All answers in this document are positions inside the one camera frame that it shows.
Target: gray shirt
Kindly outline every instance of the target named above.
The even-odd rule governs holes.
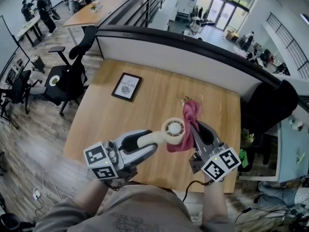
[[[234,232],[229,221],[215,219],[201,228],[192,224],[185,205],[154,186],[128,186],[115,192],[101,214],[90,217],[68,199],[40,219],[34,232]]]

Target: picture frame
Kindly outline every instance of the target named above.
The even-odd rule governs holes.
[[[123,72],[112,92],[112,96],[132,102],[141,80],[140,76]]]

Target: wooden floor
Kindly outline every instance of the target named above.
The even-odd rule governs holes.
[[[42,79],[44,84],[51,68],[63,64],[57,54],[48,53],[50,47],[65,46],[64,54],[66,57],[68,57],[70,49],[74,47],[66,30],[61,27],[65,20],[70,17],[69,11],[63,4],[60,4],[57,6],[57,12],[60,14],[61,20],[56,22],[58,27],[56,33],[50,38],[46,37],[35,48],[30,46],[27,39],[21,42],[22,47],[30,57],[37,54],[41,56],[46,65],[45,74],[33,72],[30,78],[31,81]],[[43,23],[40,24],[40,28],[44,33],[48,33]],[[78,41],[83,37],[81,30],[74,34]],[[95,51],[88,52],[83,58],[89,80],[92,79],[96,69],[102,63],[101,57],[92,54],[93,52]],[[22,53],[17,51],[14,61],[21,56]],[[5,165],[8,170],[8,173],[0,177],[0,193],[6,201],[8,210],[26,221],[33,220],[35,210],[40,208],[39,202],[33,200],[32,192],[34,187],[39,187],[45,192],[42,188],[44,170],[47,170],[53,177],[62,199],[72,197],[77,190],[91,181],[87,177],[85,167],[62,157],[63,147],[77,111],[77,105],[73,103],[72,106],[67,106],[64,110],[64,117],[60,117],[58,114],[60,107],[53,105],[51,102],[34,100],[30,102],[29,108],[30,113],[28,115],[25,114],[22,104],[15,105],[12,108],[12,117],[20,126],[19,130],[0,124],[0,150],[5,152]],[[59,202],[55,188],[47,174],[45,175],[45,185],[50,199],[56,203]],[[252,184],[238,182],[235,192],[226,195],[226,203],[232,221],[235,221],[236,217],[245,208],[254,207],[253,196],[256,193],[252,192],[252,189],[246,188],[248,186],[252,186]],[[176,193],[180,198],[183,198],[183,192]],[[111,194],[112,191],[109,191],[106,199]],[[190,193],[185,203],[192,221],[196,224],[201,222],[202,198],[202,193]],[[40,197],[40,200],[43,208],[37,212],[39,218],[52,207],[51,202],[46,198]],[[242,215],[238,219],[237,229],[239,231],[268,231],[271,228],[274,229],[280,223],[280,220],[261,219],[266,214],[262,211],[251,211]]]

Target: power outlet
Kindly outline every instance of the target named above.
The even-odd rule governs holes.
[[[41,195],[41,193],[39,192],[39,190],[36,190],[32,196],[33,196],[34,200],[37,200],[40,197],[40,195]]]

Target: black and white marker cube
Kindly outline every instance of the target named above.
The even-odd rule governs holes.
[[[99,180],[118,178],[118,174],[108,157],[107,150],[102,142],[98,142],[84,150],[87,167],[92,169]]]
[[[202,171],[215,182],[218,182],[240,164],[241,161],[234,149],[229,148],[212,156],[202,167]]]

